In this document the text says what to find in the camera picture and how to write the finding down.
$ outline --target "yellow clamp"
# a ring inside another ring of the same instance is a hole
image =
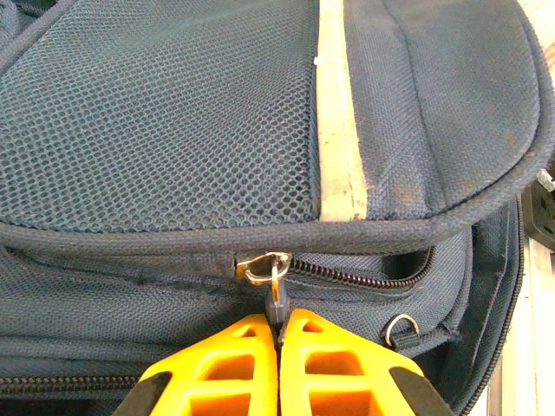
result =
[[[114,416],[277,416],[278,391],[282,416],[453,415],[412,360],[304,309],[279,374],[271,329],[250,315],[153,364]]]

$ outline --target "zipper pull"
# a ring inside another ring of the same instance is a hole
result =
[[[271,325],[285,322],[290,300],[285,290],[284,276],[289,271],[292,254],[278,251],[237,256],[237,277],[255,286],[270,285],[266,296],[266,316]]]

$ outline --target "yellow plastic object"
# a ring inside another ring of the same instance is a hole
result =
[[[282,416],[414,416],[392,367],[422,375],[409,358],[305,309],[292,312],[280,367]]]
[[[264,315],[250,315],[165,360],[141,380],[173,373],[151,416],[276,416],[278,366]]]

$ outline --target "d-ring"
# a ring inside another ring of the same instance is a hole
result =
[[[418,323],[415,321],[415,319],[407,314],[400,314],[389,321],[388,327],[385,330],[385,343],[388,344],[389,347],[393,347],[393,343],[391,342],[391,331],[393,330],[395,324],[398,323],[401,319],[406,319],[407,321],[409,321],[415,329],[416,334],[420,334],[420,328],[418,328]]]

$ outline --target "zipper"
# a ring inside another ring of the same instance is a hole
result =
[[[304,276],[369,289],[406,289],[415,286],[429,272],[435,262],[435,248],[428,251],[424,266],[415,274],[400,280],[382,280],[368,276],[357,276],[344,271],[305,262],[294,258],[291,253],[269,251],[263,253],[239,253],[236,258],[238,279],[245,279],[255,286],[268,285],[270,290],[265,299],[266,316],[279,333],[290,312],[290,300],[285,290],[284,277],[289,271]]]
[[[501,329],[501,334],[499,336],[499,340],[497,341],[497,345],[493,351],[492,359],[489,361],[487,365],[486,372],[482,376],[480,383],[474,390],[474,393],[470,400],[468,401],[467,405],[462,409],[460,416],[468,416],[472,411],[472,408],[480,398],[482,392],[487,387],[489,380],[492,377],[493,371],[497,367],[497,363],[500,359],[501,353],[503,352],[503,347],[505,346],[506,336],[509,333],[509,329],[511,327],[511,322],[513,321],[513,314],[514,309],[516,308],[517,300],[519,298],[520,289],[522,288],[522,276],[524,274],[524,221],[522,218],[522,201],[520,197],[517,198],[517,217],[519,219],[519,270],[517,274],[517,281],[514,285],[513,295],[511,296],[511,301],[509,302],[509,309],[507,310],[507,314],[505,317],[505,321],[503,322],[503,328]]]
[[[367,276],[351,275],[350,273],[345,273],[344,271],[308,263],[294,257],[291,260],[290,270],[293,270],[301,275],[315,277],[327,282],[340,283],[358,288],[406,289],[415,286],[420,280],[426,277],[434,263],[435,247],[432,247],[428,252],[424,266],[417,273],[405,279],[382,280]]]
[[[129,390],[139,381],[135,375],[83,377],[1,377],[0,394],[105,392]]]

